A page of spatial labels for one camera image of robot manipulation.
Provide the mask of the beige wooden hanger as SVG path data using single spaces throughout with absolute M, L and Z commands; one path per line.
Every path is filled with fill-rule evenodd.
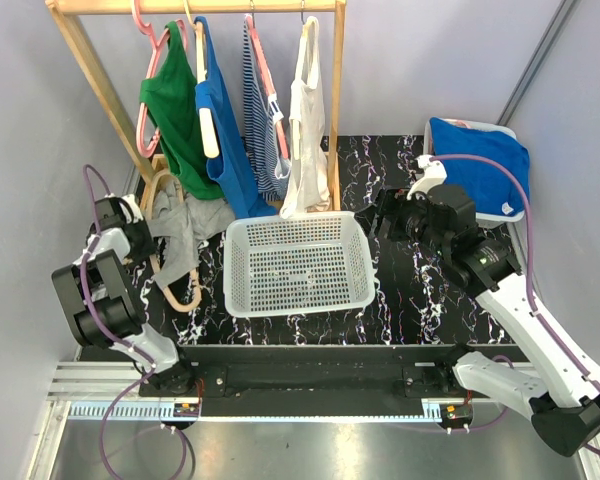
M 166 198 L 167 213 L 163 216 L 154 214 L 158 193 L 164 193 Z M 152 238 L 168 240 L 169 253 L 163 263 L 160 263 L 157 253 L 149 257 L 155 284 L 175 311 L 188 313 L 195 310 L 201 302 L 202 293 L 198 268 L 188 259 L 188 254 L 193 253 L 196 248 L 192 234 L 191 241 L 188 241 L 191 231 L 189 211 L 181 182 L 168 169 L 157 171 L 144 187 L 140 209 L 149 223 Z M 173 283 L 183 278 L 188 279 L 192 288 L 191 298 L 185 303 L 171 289 Z

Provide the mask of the grey tank top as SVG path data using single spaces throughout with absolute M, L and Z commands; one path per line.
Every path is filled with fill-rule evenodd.
M 196 270 L 199 244 L 225 231 L 235 219 L 225 199 L 199 200 L 187 195 L 181 202 L 173 189 L 159 191 L 153 218 L 147 221 L 151 235 L 167 241 L 163 266 L 154 273 L 158 287 L 169 287 Z

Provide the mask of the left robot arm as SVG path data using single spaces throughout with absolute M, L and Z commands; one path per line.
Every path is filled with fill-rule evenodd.
M 79 258 L 51 275 L 74 339 L 126 355 L 157 390 L 188 394 L 196 372 L 182 349 L 149 324 L 125 268 L 156 252 L 136 197 L 109 195 L 95 202 L 95 213 Z

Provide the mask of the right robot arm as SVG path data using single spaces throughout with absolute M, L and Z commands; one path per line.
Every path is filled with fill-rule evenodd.
M 446 396 L 486 395 L 529 420 L 541 440 L 569 457 L 600 433 L 600 365 L 535 295 L 515 255 L 486 237 L 474 202 L 458 185 L 428 192 L 384 189 L 370 224 L 391 241 L 415 241 L 439 257 L 445 276 L 505 328 L 536 375 L 516 371 L 468 346 L 438 360 L 434 384 Z

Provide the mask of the cream wooden hanger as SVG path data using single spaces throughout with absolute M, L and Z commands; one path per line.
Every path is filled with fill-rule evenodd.
M 207 77 L 205 31 L 203 25 L 193 19 L 189 2 L 184 0 L 183 5 L 187 20 L 195 34 L 196 78 L 198 80 L 198 84 L 201 85 L 206 81 Z M 209 108 L 200 107 L 198 109 L 198 115 L 204 154 L 208 159 L 217 158 L 220 154 L 220 149 L 217 141 L 212 112 Z

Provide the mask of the green tank top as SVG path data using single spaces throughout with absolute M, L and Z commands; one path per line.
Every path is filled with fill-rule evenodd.
M 169 22 L 166 59 L 157 73 L 142 81 L 139 101 L 147 106 L 151 123 L 160 130 L 159 144 L 169 171 L 183 189 L 200 200 L 224 197 L 207 173 L 196 107 L 197 79 L 192 73 L 180 28 Z

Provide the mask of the blue white striped tank top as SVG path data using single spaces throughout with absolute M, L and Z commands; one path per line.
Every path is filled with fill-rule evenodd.
M 254 51 L 244 18 L 243 47 L 243 111 L 246 153 L 253 169 L 259 193 L 268 202 L 284 200 L 291 172 L 289 159 L 279 153 L 272 116 L 266 105 L 259 79 Z

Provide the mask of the pink plastic hanger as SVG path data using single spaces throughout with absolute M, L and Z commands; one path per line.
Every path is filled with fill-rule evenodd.
M 146 78 L 153 78 L 158 68 L 158 61 L 163 53 L 163 50 L 168 46 L 168 40 L 171 38 L 171 34 L 168 28 L 166 28 L 160 36 L 157 36 L 155 30 L 150 22 L 145 22 L 142 19 L 140 11 L 140 1 L 131 1 L 131 13 L 134 23 L 138 30 L 145 35 L 151 45 L 151 57 L 146 71 Z M 140 155 L 144 158 L 149 159 L 155 152 L 159 145 L 161 132 L 158 127 L 155 127 L 154 132 L 151 134 L 151 138 L 146 142 L 145 130 L 148 119 L 148 107 L 145 102 L 141 102 L 139 106 L 137 125 L 136 125 L 136 147 Z

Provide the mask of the white-top hanger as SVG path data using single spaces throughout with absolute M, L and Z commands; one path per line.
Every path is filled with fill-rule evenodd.
M 300 17 L 302 22 L 301 39 L 304 41 L 315 41 L 319 39 L 320 23 L 319 19 L 314 15 L 307 15 L 308 1 L 300 1 Z

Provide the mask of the white perforated plastic basket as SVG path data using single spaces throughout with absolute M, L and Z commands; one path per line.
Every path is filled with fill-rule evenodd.
M 374 278 L 368 239 L 350 211 L 249 218 L 226 230 L 223 294 L 234 317 L 364 308 Z

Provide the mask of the blue cloth in bin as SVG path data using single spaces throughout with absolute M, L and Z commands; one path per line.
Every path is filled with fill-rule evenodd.
M 502 131 L 485 131 L 429 120 L 433 154 L 442 163 L 447 181 L 462 186 L 481 214 L 515 216 L 524 203 L 515 183 L 530 196 L 530 155 L 517 139 Z M 446 157 L 456 155 L 456 160 Z

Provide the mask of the white right bin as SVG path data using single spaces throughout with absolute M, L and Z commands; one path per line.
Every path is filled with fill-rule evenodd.
M 507 127 L 493 125 L 493 124 L 484 123 L 484 122 L 470 121 L 470 120 L 458 120 L 458 119 L 450 119 L 450 118 L 441 118 L 441 119 L 446 120 L 453 125 L 465 127 L 465 128 L 476 128 L 476 129 L 485 130 L 485 131 L 492 131 L 492 130 L 502 131 L 502 132 L 512 136 L 513 138 L 517 139 L 517 136 L 514 133 L 514 131 Z M 433 154 L 429 120 L 425 124 L 423 152 L 425 154 L 436 156 Z M 511 217 L 481 214 L 477 210 L 476 210 L 476 213 L 477 213 L 477 219 L 478 219 L 479 223 L 486 228 L 494 228 L 504 222 L 517 222 L 517 221 L 521 220 L 524 216 L 524 211 L 515 216 L 511 216 Z

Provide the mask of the wooden clothes rack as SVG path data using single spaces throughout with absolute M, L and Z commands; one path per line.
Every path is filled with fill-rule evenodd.
M 144 125 L 132 123 L 92 42 L 79 19 L 81 15 L 130 15 L 139 31 L 149 38 L 154 67 L 166 39 L 158 38 L 151 25 L 141 15 L 180 14 L 194 12 L 203 15 L 223 13 L 290 13 L 331 12 L 334 14 L 331 111 L 329 121 L 328 186 L 330 207 L 341 209 L 341 187 L 338 165 L 338 128 L 340 114 L 343 45 L 345 36 L 345 1 L 48 1 L 46 6 L 64 41 L 76 59 L 91 89 L 111 122 L 136 172 L 146 185 L 166 167 L 164 156 L 153 159 L 157 139 L 144 144 Z

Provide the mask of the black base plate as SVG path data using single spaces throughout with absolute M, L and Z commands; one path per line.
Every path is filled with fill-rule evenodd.
M 153 377 L 145 397 L 202 396 L 205 420 L 394 421 L 422 414 L 422 399 L 467 393 L 437 366 L 451 345 L 196 346 L 184 379 Z

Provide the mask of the aluminium rail frame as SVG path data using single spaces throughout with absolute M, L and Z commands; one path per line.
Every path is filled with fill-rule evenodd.
M 477 395 L 410 389 L 410 367 L 232 361 L 159 393 L 126 361 L 60 363 L 30 479 L 600 479 L 600 437 L 563 457 Z

